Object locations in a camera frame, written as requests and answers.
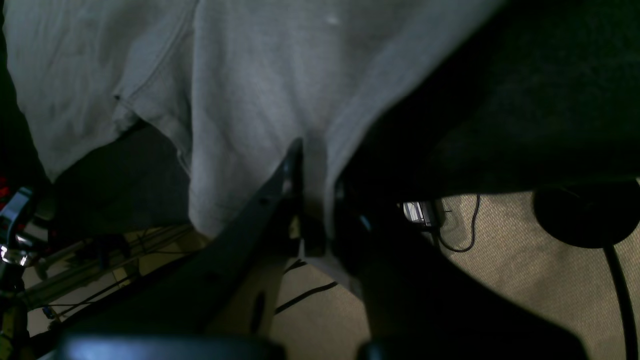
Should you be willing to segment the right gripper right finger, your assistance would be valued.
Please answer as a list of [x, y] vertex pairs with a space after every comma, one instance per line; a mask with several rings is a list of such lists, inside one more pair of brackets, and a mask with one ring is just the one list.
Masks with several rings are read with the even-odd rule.
[[395, 203], [340, 181], [334, 251], [358, 281], [371, 339], [359, 360], [585, 360], [581, 340], [488, 289]]

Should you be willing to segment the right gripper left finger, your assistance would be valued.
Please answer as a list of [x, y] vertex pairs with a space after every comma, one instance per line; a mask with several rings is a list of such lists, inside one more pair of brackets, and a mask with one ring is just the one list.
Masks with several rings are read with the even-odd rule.
[[72, 329], [62, 346], [272, 346], [269, 329], [300, 213], [303, 142], [206, 248], [185, 264]]

